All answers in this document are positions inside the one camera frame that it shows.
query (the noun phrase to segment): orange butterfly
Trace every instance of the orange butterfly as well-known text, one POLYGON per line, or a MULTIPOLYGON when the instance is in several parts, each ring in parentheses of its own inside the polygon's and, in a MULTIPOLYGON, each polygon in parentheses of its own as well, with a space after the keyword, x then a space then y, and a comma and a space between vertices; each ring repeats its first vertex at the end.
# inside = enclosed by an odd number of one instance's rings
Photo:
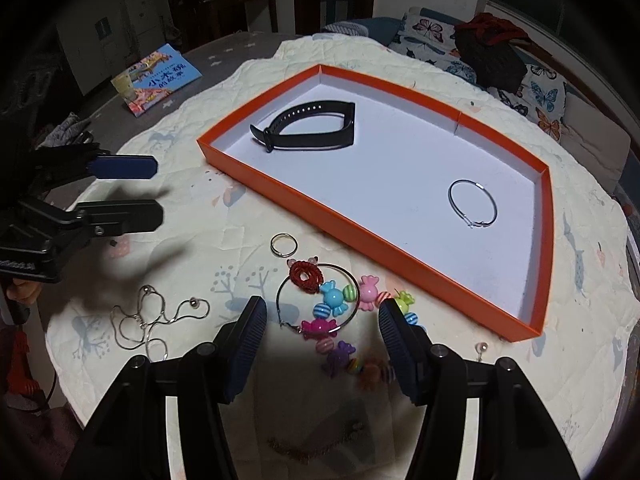
POLYGON ((549 119, 546 118, 546 115, 542 113, 540 108, 536 107, 536 113, 538 114, 538 126, 545 132, 547 135, 554 138, 556 142, 560 142, 560 123, 556 119, 552 123, 549 122, 549 119))

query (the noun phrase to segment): black cable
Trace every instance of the black cable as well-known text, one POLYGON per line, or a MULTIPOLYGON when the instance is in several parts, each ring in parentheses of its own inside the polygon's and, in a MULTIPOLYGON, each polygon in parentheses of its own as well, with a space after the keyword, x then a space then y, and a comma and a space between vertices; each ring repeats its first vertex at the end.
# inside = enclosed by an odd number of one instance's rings
POLYGON ((19 412, 26 412, 26 413, 36 413, 36 412, 41 412, 42 410, 44 410, 48 405, 49 405, 49 401, 51 400, 51 396, 53 395, 53 390, 56 389, 56 383, 58 382, 58 374, 53 372, 53 383, 51 385, 51 389, 49 390, 49 395, 47 395, 47 399, 37 408, 33 408, 31 410, 24 410, 22 408, 14 408, 13 406, 10 406, 10 408, 12 410, 18 410, 19 412))

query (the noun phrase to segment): book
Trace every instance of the book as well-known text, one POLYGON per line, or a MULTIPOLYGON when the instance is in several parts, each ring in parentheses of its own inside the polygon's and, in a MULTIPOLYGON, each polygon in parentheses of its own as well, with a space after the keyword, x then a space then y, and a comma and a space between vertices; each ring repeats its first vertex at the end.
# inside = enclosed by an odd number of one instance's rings
POLYGON ((202 74, 169 44, 111 80, 136 117, 202 74))

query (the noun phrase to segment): screw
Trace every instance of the screw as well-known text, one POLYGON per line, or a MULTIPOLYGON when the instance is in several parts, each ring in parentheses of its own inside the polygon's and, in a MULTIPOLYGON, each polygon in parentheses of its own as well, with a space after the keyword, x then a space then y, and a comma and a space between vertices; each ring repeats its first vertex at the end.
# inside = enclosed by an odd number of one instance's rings
POLYGON ((516 364, 516 361, 514 361, 510 357, 503 357, 501 359, 498 359, 498 362, 500 363, 500 366, 505 370, 507 370, 508 372, 511 372, 511 370, 515 370, 516 367, 518 366, 516 364))
POLYGON ((196 349, 196 352, 199 355, 203 355, 203 356, 211 355, 215 351, 216 351, 216 346, 213 343, 209 343, 209 342, 199 344, 198 348, 196 349))
POLYGON ((449 353, 449 349, 441 344, 436 344, 431 347, 431 353, 436 357, 444 357, 449 353))
POLYGON ((131 366, 131 368, 140 368, 145 362, 146 359, 143 355, 136 355, 129 361, 129 366, 131 366))

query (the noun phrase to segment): wooden table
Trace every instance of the wooden table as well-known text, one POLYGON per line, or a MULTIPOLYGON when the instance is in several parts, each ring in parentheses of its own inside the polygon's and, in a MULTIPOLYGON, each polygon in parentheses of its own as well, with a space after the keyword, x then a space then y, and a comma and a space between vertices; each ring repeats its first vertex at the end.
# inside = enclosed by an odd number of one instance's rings
MULTIPOLYGON (((202 2, 198 8, 198 20, 202 20, 207 25, 210 25, 213 31, 213 38, 207 39, 207 41, 217 40, 222 37, 220 32, 220 21, 218 19, 218 13, 220 10, 228 9, 230 7, 244 5, 246 2, 253 0, 208 0, 202 2)), ((278 31, 278 13, 276 10, 276 0, 267 0, 269 4, 269 17, 271 19, 271 31, 278 31)))

